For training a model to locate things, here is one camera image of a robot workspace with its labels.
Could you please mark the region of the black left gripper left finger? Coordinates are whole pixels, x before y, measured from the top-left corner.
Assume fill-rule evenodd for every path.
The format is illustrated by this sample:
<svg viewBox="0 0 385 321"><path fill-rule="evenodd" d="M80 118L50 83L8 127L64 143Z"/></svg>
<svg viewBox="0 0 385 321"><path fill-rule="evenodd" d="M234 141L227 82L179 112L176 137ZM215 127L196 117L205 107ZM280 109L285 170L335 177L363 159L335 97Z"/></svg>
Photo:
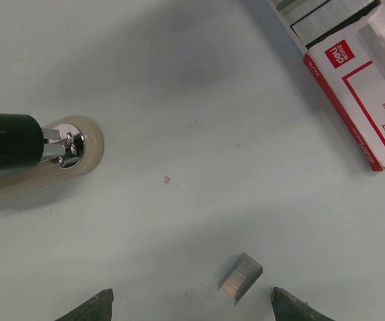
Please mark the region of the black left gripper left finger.
<svg viewBox="0 0 385 321"><path fill-rule="evenodd" d="M56 321L111 321L113 289L105 289Z"/></svg>

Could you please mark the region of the red white staple box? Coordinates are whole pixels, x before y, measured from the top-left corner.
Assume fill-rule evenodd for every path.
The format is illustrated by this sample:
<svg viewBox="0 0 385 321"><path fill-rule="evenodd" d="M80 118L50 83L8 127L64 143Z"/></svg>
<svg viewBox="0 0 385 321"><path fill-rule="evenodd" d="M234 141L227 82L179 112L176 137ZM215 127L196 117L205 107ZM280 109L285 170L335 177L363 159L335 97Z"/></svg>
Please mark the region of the red white staple box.
<svg viewBox="0 0 385 321"><path fill-rule="evenodd" d="M270 1L373 171L385 169L385 4Z"/></svg>

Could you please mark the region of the staple strip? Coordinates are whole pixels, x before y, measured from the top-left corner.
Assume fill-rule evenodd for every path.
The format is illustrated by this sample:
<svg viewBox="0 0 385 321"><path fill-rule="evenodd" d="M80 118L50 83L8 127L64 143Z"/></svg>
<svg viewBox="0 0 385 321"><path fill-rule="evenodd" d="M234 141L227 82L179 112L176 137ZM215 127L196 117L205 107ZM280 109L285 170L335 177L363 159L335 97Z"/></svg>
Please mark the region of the staple strip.
<svg viewBox="0 0 385 321"><path fill-rule="evenodd" d="M243 252L218 283L217 290L230 295L236 306L262 274L263 266Z"/></svg>

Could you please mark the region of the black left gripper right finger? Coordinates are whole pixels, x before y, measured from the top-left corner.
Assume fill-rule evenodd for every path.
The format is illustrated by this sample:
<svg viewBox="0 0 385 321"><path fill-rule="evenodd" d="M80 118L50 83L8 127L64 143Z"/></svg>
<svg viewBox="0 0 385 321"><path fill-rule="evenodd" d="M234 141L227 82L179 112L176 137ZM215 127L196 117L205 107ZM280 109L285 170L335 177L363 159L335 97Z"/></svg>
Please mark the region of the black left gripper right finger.
<svg viewBox="0 0 385 321"><path fill-rule="evenodd" d="M273 288L271 305L276 321L334 321L283 288Z"/></svg>

